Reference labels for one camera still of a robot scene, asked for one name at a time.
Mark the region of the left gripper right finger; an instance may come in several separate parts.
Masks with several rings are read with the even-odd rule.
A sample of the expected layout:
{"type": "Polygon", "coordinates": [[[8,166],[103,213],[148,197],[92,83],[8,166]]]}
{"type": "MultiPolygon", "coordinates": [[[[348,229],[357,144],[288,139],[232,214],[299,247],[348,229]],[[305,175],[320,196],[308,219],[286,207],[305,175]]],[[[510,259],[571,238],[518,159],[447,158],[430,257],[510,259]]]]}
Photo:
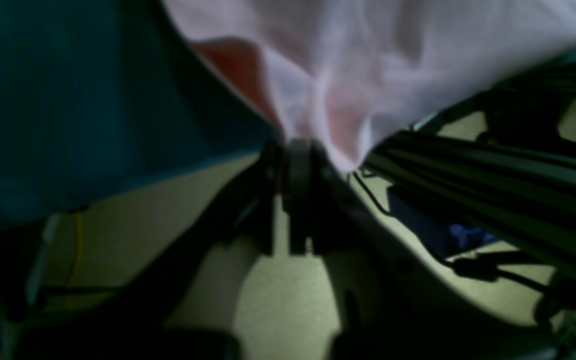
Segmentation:
{"type": "Polygon", "coordinates": [[[341,331],[329,360],[554,360],[552,335],[510,325],[441,280],[385,228],[315,141],[288,145],[289,251],[307,240],[333,289],[341,331]]]}

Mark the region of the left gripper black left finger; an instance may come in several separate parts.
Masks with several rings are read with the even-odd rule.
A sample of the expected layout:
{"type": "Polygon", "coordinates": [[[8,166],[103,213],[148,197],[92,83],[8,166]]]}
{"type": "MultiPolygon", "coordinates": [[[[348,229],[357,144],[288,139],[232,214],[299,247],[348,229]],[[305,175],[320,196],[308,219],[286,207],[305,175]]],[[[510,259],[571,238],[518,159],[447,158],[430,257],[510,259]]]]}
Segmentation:
{"type": "Polygon", "coordinates": [[[195,223],[98,307],[23,334],[18,360],[238,360],[243,283],[274,251],[281,148],[270,144],[195,223]]]}

